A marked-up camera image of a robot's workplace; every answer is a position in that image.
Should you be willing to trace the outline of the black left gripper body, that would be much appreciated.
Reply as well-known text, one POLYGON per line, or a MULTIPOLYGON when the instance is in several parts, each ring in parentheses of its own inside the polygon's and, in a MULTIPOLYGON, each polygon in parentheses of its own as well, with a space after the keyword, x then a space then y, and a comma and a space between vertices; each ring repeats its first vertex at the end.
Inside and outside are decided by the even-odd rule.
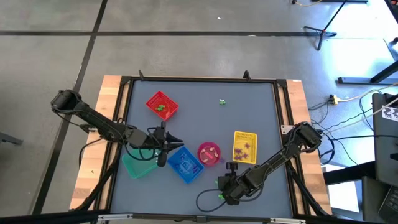
POLYGON ((167 162, 169 153, 169 144, 167 142, 166 122, 162 121, 160 126, 149 127, 147 132, 138 129, 135 126, 127 125, 127 143, 131 149, 138 150, 141 154, 143 149, 152 150, 150 157, 133 156, 127 149, 127 154, 137 161, 157 160, 157 166, 163 167, 167 162))

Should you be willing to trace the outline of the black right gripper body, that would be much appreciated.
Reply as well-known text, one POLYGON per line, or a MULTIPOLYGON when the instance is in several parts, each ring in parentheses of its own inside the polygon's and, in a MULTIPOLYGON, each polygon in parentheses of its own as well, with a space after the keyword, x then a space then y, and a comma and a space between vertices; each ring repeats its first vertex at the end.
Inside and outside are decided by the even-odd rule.
POLYGON ((229 173, 217 178, 217 187, 221 191, 221 196, 228 205, 239 205, 240 199, 245 196, 247 187, 239 180, 236 171, 237 162, 227 162, 226 169, 229 173))

